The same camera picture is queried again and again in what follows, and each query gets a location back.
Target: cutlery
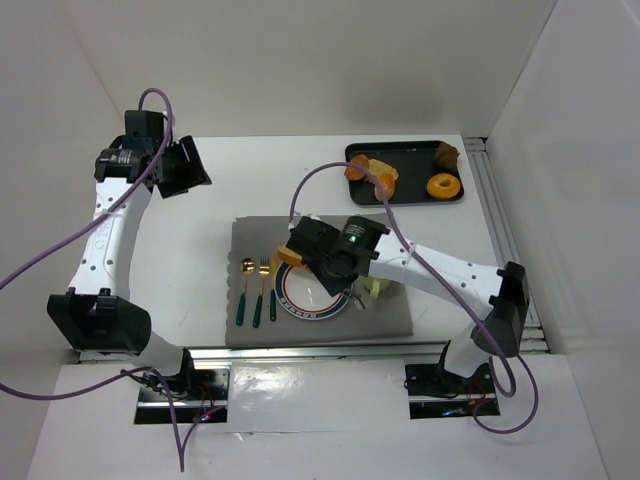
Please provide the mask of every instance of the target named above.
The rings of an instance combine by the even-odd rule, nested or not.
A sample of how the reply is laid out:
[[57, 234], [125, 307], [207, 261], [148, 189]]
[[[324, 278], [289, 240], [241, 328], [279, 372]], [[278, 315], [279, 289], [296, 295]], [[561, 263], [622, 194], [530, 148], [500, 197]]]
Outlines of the cutlery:
[[269, 305], [269, 318], [276, 321], [276, 271], [278, 270], [278, 257], [271, 256], [271, 304]]
[[242, 295], [240, 295], [240, 303], [238, 304], [238, 313], [236, 315], [236, 325], [239, 327], [244, 323], [244, 304], [247, 297], [247, 285], [249, 283], [249, 275], [256, 269], [256, 263], [250, 258], [245, 258], [242, 260], [241, 268], [244, 274], [244, 287], [242, 288]]
[[264, 280], [269, 276], [269, 257], [260, 258], [260, 294], [258, 295], [258, 301], [256, 303], [256, 311], [253, 314], [253, 326], [258, 328], [260, 326], [260, 315], [262, 314], [262, 293], [264, 292]]

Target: spoon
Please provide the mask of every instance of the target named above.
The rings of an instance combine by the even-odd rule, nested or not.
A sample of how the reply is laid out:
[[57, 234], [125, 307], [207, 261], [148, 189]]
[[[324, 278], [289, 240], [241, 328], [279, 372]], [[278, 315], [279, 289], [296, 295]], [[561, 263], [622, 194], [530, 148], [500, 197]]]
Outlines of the spoon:
[[244, 304], [246, 302], [247, 285], [249, 283], [249, 275], [256, 269], [256, 262], [250, 258], [245, 258], [242, 260], [241, 268], [244, 274], [244, 287], [242, 288], [242, 295], [240, 295], [240, 303], [238, 304], [238, 314], [236, 315], [236, 325], [239, 327], [244, 323]]

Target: knife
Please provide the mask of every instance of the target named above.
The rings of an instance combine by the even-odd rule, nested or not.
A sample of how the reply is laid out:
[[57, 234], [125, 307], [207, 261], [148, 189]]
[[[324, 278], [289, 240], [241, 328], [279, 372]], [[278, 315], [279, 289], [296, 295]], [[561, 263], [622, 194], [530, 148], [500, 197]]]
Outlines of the knife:
[[271, 305], [269, 305], [269, 318], [276, 321], [276, 270], [278, 269], [278, 257], [271, 256]]

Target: tabletop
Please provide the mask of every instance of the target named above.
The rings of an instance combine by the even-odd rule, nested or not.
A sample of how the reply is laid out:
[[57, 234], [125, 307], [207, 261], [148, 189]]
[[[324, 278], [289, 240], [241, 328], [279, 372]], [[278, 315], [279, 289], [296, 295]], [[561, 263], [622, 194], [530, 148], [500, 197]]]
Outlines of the tabletop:
[[[213, 185], [162, 200], [145, 212], [131, 265], [131, 300], [151, 314], [167, 341], [223, 347], [227, 316], [227, 254], [231, 224], [249, 215], [288, 215], [293, 192], [314, 167], [344, 161], [352, 143], [442, 140], [460, 151], [465, 187], [452, 204], [398, 206], [409, 239], [474, 263], [495, 264], [489, 227], [459, 135], [197, 138]], [[351, 201], [341, 168], [325, 170], [303, 188], [296, 210], [318, 215], [377, 213]], [[407, 287], [414, 335], [403, 341], [446, 341], [469, 322], [459, 307]]]

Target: black tray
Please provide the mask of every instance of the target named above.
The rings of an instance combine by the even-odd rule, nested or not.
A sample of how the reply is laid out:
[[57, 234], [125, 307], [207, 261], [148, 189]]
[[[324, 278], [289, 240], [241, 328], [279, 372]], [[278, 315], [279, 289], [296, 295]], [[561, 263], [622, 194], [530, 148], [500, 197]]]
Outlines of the black tray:
[[[387, 163], [398, 171], [396, 191], [389, 202], [392, 205], [456, 202], [464, 196], [464, 185], [458, 172], [451, 172], [436, 165], [436, 149], [439, 145], [439, 141], [353, 143], [347, 147], [345, 154], [347, 162], [364, 153], [367, 157]], [[439, 199], [427, 193], [427, 182], [439, 173], [448, 173], [460, 180], [460, 191], [455, 197]], [[348, 183], [351, 200], [358, 205], [382, 204], [373, 194], [372, 183], [364, 180]]]

